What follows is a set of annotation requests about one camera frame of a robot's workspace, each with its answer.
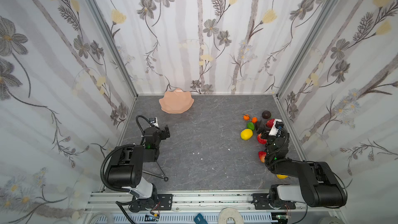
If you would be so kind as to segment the red yellow fake peach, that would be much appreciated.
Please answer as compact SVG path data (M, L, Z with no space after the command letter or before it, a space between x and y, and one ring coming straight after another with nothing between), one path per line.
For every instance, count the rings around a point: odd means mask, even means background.
M264 162L265 162L265 158L266 158L266 156L267 156L267 153L266 153L265 151L259 151L259 152L258 152L258 155L259 155L260 161L261 161L262 163L264 163Z

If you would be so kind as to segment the yellow fake lemon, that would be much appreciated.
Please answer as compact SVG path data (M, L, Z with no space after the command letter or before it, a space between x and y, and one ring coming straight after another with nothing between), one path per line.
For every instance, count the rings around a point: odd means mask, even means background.
M253 136L253 131L251 129L244 129L241 133L240 133L240 138L244 141L247 141L249 139L251 139L251 137Z
M279 178L279 179L286 179L286 178L288 178L288 175L280 175L280 174L277 174L277 178Z

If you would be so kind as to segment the pink scalloped fruit bowl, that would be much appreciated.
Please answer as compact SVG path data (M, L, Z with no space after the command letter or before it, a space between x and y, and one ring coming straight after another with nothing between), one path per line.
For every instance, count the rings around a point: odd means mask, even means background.
M182 114L189 110L194 103L192 95L180 88L167 91L164 97L159 99L161 110L168 114Z

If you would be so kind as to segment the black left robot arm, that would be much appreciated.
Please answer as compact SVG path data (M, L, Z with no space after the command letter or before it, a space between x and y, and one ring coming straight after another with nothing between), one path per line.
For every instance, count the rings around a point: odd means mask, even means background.
M163 129L151 126L144 130L142 143L116 147L104 159L100 168L100 178L106 188L125 192L132 196L129 202L116 204L124 212L124 207L133 213L143 210L160 210L164 199L158 196L156 186L146 181L143 174L168 181L158 163L160 143L171 136L166 125Z

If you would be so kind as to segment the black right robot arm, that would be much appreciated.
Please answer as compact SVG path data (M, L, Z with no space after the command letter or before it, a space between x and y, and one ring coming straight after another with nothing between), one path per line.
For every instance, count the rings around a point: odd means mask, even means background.
M265 128L261 134L265 144L264 164L275 175L298 179L297 185L272 185L272 206L286 202L305 203L309 207L339 208L348 200L346 187L339 183L326 162L297 161L286 157L290 134L285 128Z

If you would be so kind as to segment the magenta fake dragon fruit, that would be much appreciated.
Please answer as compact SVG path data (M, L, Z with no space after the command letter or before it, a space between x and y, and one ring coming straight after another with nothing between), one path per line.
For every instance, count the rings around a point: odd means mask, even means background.
M270 119L267 121L266 126L272 128L274 126L275 119Z

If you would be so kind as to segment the dark fake avocado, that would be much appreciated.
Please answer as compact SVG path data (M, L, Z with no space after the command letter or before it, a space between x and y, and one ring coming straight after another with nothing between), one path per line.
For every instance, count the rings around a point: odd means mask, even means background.
M255 123L255 130L258 134L263 133L266 129L266 123L264 123L262 120Z

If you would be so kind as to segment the green fake lime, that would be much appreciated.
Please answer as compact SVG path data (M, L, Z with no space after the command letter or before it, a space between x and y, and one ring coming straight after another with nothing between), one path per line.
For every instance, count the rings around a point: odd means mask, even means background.
M253 122L248 122L247 128L253 131L253 130L255 130L255 124Z

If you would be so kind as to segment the dark brown round fruit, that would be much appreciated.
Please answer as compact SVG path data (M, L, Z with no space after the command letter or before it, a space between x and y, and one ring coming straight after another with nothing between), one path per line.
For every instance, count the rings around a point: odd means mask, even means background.
M270 119L272 117L272 113L270 111L263 111L262 112L262 118L263 119Z

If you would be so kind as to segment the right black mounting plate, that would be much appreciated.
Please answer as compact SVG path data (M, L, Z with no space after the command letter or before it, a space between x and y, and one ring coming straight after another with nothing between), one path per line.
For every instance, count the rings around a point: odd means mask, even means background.
M296 206L291 201L280 201L279 199L272 201L268 198L268 194L252 194L251 204L255 210L292 210Z

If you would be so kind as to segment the black mounting plate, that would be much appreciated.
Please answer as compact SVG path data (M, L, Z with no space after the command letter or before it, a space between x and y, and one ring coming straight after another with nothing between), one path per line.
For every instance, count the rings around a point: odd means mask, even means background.
M172 204L172 194L160 194L155 198L135 200L129 204L128 210L133 213L138 213L139 211L170 211Z
M268 194L252 194L251 204L255 210L292 210L296 206L291 201L280 201L279 199L272 201L268 198Z

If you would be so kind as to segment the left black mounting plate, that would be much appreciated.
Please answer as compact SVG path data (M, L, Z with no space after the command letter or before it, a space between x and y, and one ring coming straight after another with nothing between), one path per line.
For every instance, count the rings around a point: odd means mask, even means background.
M170 211L172 204L172 194L160 194L155 198L135 200L129 204L128 210L133 213L138 213L139 211Z

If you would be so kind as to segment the white tape roll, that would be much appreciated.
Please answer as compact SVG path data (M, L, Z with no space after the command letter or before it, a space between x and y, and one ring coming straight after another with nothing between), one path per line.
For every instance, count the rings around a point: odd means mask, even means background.
M232 207L224 208L218 217L218 224L227 224L228 220L231 219L235 224L244 224L244 219L241 213Z

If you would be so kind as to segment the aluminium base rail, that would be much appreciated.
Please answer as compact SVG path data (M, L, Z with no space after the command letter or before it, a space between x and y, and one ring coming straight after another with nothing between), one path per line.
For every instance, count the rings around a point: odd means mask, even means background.
M171 191L173 204L170 211L128 212L125 217L117 201L131 200L128 194L115 192L92 193L81 224L192 224L202 214L209 224L217 224L220 212L227 207L237 209L245 224L345 224L339 209L312 208L304 203L292 210L255 210L252 194L265 194L265 190Z

